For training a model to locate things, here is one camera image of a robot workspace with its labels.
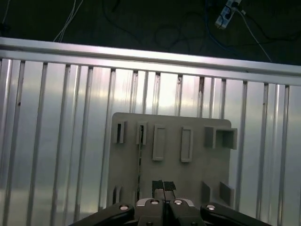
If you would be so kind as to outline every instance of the power strip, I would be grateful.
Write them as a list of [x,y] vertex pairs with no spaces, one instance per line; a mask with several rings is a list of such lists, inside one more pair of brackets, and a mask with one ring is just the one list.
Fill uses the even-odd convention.
[[240,4],[241,0],[228,0],[225,7],[222,9],[221,14],[218,16],[218,18],[216,19],[215,25],[219,28],[219,29],[225,29],[228,26],[228,23],[230,22],[230,20],[233,17],[233,14],[235,13],[234,10],[232,10],[232,3],[233,2],[237,2],[238,4]]

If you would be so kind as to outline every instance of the small gray block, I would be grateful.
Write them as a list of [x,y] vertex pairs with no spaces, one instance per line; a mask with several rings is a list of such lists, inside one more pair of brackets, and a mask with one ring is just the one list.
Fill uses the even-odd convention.
[[182,127],[181,162],[192,161],[193,130],[191,127]]
[[230,207],[234,205],[234,189],[220,182],[220,198]]
[[211,188],[204,182],[201,182],[201,202],[206,203],[211,200]]
[[166,137],[165,126],[155,125],[154,145],[152,151],[152,159],[154,161],[162,161],[164,159],[165,137]]

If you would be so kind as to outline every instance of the screw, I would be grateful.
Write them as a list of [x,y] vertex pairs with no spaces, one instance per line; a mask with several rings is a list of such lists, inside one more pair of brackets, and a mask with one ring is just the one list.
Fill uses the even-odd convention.
[[153,205],[157,205],[157,204],[159,204],[159,201],[157,201],[157,200],[153,200],[153,201],[151,201],[151,204],[153,204]]
[[207,205],[206,208],[209,209],[209,210],[215,210],[215,206],[214,205]]
[[181,200],[175,200],[174,203],[177,205],[181,205],[183,202]]
[[127,210],[127,209],[128,209],[128,206],[122,205],[122,206],[120,206],[120,209],[121,209],[121,210]]

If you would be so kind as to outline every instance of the aluminum panel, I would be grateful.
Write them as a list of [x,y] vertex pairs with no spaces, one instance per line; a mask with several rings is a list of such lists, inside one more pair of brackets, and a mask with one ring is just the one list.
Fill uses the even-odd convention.
[[[226,98],[225,98],[225,116],[224,118],[231,122],[233,128],[238,129],[237,141],[240,140],[241,120],[243,109],[243,82],[235,80],[227,80],[226,82]],[[238,145],[237,150],[230,152],[230,173],[229,185],[236,188],[237,170],[238,170],[238,153],[240,152]]]
[[0,156],[0,221],[7,219],[9,208],[9,194],[11,192],[11,174],[14,160],[14,138],[16,137],[16,129],[19,111],[16,109],[18,97],[20,96],[20,85],[23,78],[24,64],[21,65],[19,60],[12,62],[11,78],[9,83],[9,96],[7,103],[7,114],[5,118],[5,128],[2,134],[3,140]]
[[269,84],[260,219],[277,225],[285,86]]
[[63,96],[65,65],[48,64],[45,88],[42,94],[42,109],[39,134],[36,137],[37,157],[34,158],[29,197],[28,218],[30,225],[48,226],[52,209],[55,165],[59,156],[59,127]]
[[69,200],[69,174],[71,163],[71,149],[73,140],[73,129],[75,123],[75,112],[79,89],[79,69],[80,67],[71,65],[66,68],[62,117],[61,117],[61,138],[59,144],[58,163],[56,165],[56,180],[54,191],[56,199],[53,199],[51,218],[55,226],[67,225],[66,217],[73,214],[73,209],[68,209]]
[[178,75],[162,73],[160,75],[160,92],[158,100],[158,114],[176,115]]
[[300,112],[301,112],[301,87],[289,88],[289,110],[287,125],[286,162],[284,177],[284,226],[299,225],[300,220]]
[[87,90],[88,67],[82,66],[79,68],[79,84],[76,100],[76,110],[74,119],[74,131],[72,138],[72,150],[70,169],[68,175],[67,186],[67,202],[66,211],[64,212],[64,221],[66,225],[73,223],[79,219],[79,194],[78,194],[78,176],[79,176],[79,162],[81,153],[81,139],[84,122],[84,110]]
[[80,216],[86,217],[98,211],[99,186],[101,180],[105,122],[109,97],[111,70],[93,68],[89,99],[86,98],[87,125]]
[[198,116],[201,104],[199,79],[199,77],[183,75],[180,116]]
[[111,140],[112,116],[116,112],[130,112],[133,109],[132,98],[133,71],[117,69],[111,74],[108,111],[106,116],[106,128],[103,150],[102,180],[100,187],[99,206],[106,207],[109,175],[109,153]]
[[7,225],[26,225],[43,63],[25,63]]
[[[37,218],[27,216],[32,215],[31,208],[36,215],[42,197],[38,196],[35,190],[41,188],[44,182],[48,185],[53,184],[51,191],[47,190],[43,194],[48,197],[47,201],[41,204],[42,207],[47,206],[47,211],[43,212],[41,217],[50,217],[51,226],[68,225],[74,219],[94,212],[97,210],[98,196],[100,196],[99,206],[105,206],[110,120],[116,111],[193,117],[203,115],[211,118],[224,116],[225,119],[229,119],[232,127],[238,128],[238,150],[231,151],[230,161],[230,185],[236,188],[235,208],[238,209],[240,203],[242,209],[251,208],[251,216],[254,216],[254,203],[257,203],[257,216],[266,222],[273,225],[281,222],[284,225],[298,223],[301,181],[292,175],[296,174],[295,170],[300,171],[296,153],[299,143],[296,143],[297,139],[294,139],[292,134],[300,131],[295,120],[300,114],[297,99],[300,95],[297,86],[301,86],[300,66],[199,56],[183,57],[177,54],[29,40],[5,39],[3,43],[3,40],[0,40],[0,45],[5,46],[6,50],[0,50],[0,56],[12,59],[1,60],[0,74],[2,87],[0,89],[0,151],[3,152],[0,160],[0,220],[3,220],[3,226],[30,224],[31,219],[32,224],[38,222]],[[27,61],[26,66],[19,59]],[[40,84],[46,82],[42,80],[42,63],[28,60],[71,65],[67,66],[65,90],[60,100],[62,132],[56,134],[57,138],[43,143],[41,140],[44,140],[42,137],[45,137],[46,131],[41,130],[39,133],[39,130],[43,128],[44,118],[47,115],[50,117],[50,113],[44,115],[43,109],[50,108],[46,104],[51,105],[51,102],[46,96],[45,99],[39,98]],[[26,70],[22,91],[24,67]],[[101,68],[119,69],[116,70],[117,75],[112,72],[109,79],[106,77],[106,84],[99,80],[94,83],[91,75],[94,70],[96,72]],[[250,84],[253,82],[259,82],[260,85],[269,83],[268,93],[263,94],[268,103],[266,113],[264,110],[266,105],[258,108],[259,102],[263,103],[263,98],[256,100],[256,97],[250,97]],[[108,87],[108,101],[107,105],[103,103],[101,113],[97,115],[97,108],[100,108],[102,102],[93,99],[92,93],[93,90],[105,90],[102,85]],[[287,95],[285,95],[285,85],[292,86],[289,106],[289,89],[286,88]],[[262,95],[261,92],[254,93],[256,96]],[[44,100],[43,105],[39,103],[40,99]],[[289,109],[288,133],[286,132],[287,109]],[[254,117],[255,120],[258,118],[263,122],[262,127],[259,126],[260,121],[252,123]],[[96,164],[97,159],[101,159],[102,148],[96,153],[97,157],[92,158],[96,145],[93,145],[93,142],[89,144],[89,140],[96,136],[92,130],[100,131],[100,128],[96,127],[100,124],[105,124],[106,131],[104,142],[101,143],[100,136],[97,143],[98,146],[103,146],[102,167],[101,163]],[[44,143],[50,142],[53,145],[56,140],[59,143],[58,150],[52,149],[49,152],[52,156],[58,152],[54,168],[50,167],[50,164],[53,165],[53,158],[49,162],[43,160],[46,169],[49,170],[47,175],[54,173],[54,176],[48,179],[42,178],[41,165],[39,165],[42,160],[40,150],[43,150]],[[255,155],[249,156],[250,147],[253,147]],[[260,169],[255,167],[255,163],[257,165],[260,163],[258,166],[263,169],[262,175],[258,173]],[[99,183],[100,179],[103,180],[99,191],[97,181]],[[94,200],[89,198],[87,195],[89,193],[93,193],[91,196],[96,198]],[[12,215],[12,210],[20,210],[19,215],[17,217]]]
[[263,91],[263,83],[248,83],[239,210],[251,217],[255,217],[256,213]]

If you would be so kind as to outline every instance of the black cable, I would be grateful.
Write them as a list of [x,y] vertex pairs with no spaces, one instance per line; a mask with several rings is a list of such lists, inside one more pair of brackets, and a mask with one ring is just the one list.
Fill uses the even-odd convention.
[[112,8],[112,13],[114,13],[117,10],[119,5],[120,5],[120,0],[117,0],[114,7]]
[[102,0],[102,10],[103,10],[103,16],[104,18],[111,24],[113,25],[114,27],[124,31],[125,33],[128,33],[130,36],[132,36],[141,46],[143,46],[142,42],[139,40],[139,38],[137,38],[134,34],[132,34],[130,31],[120,27],[118,24],[116,24],[115,22],[113,22],[111,19],[109,19],[109,17],[107,16],[106,14],[106,11],[105,11],[105,5],[104,5],[104,1],[105,0]]
[[[157,46],[159,46],[160,48],[163,48],[165,49],[166,51],[171,51],[171,49],[177,45],[178,43],[180,42],[186,42],[186,45],[187,45],[187,50],[188,52],[190,53],[190,45],[189,45],[189,41],[190,40],[203,40],[205,37],[206,37],[206,33],[204,33],[204,35],[202,36],[196,36],[196,37],[186,37],[186,35],[183,33],[182,31],[182,28],[183,26],[185,25],[187,19],[191,16],[197,16],[199,17],[201,20],[203,20],[203,15],[201,13],[198,13],[198,12],[187,12],[185,13],[184,17],[183,17],[183,20],[182,20],[182,23],[180,26],[176,26],[176,25],[172,25],[172,24],[164,24],[164,25],[161,25],[154,33],[154,42],[156,43]],[[174,42],[172,42],[169,46],[162,46],[158,40],[158,34],[161,30],[163,29],[174,29],[177,31],[177,37],[175,38]],[[203,44],[201,44],[201,47],[199,49],[198,52],[200,52],[203,48]]]
[[273,40],[273,41],[296,41],[297,39],[300,38],[301,36],[301,30],[300,31],[296,31],[292,34],[289,35],[285,35],[282,37],[277,37],[277,38],[273,38],[268,36],[265,32],[264,29],[260,26],[260,24],[255,21],[255,19],[253,17],[251,17],[250,15],[246,14],[246,17],[250,20],[252,20],[252,22],[258,27],[258,29],[261,31],[261,33],[263,34],[263,36],[268,39],[268,40]]
[[159,40],[158,40],[158,34],[159,34],[159,32],[162,31],[162,30],[175,30],[175,31],[177,31],[177,37],[175,38],[175,41],[178,41],[178,40],[181,38],[182,32],[181,32],[181,29],[180,29],[180,28],[178,28],[176,25],[172,25],[172,24],[163,24],[163,25],[159,26],[159,27],[156,29],[156,31],[154,32],[154,42],[155,42],[156,45],[159,46],[160,48],[163,48],[163,49],[169,51],[170,48],[171,48],[172,46],[175,45],[175,44],[174,44],[175,41],[173,42],[173,44],[169,45],[168,47],[167,47],[167,46],[161,45],[161,43],[160,43]]

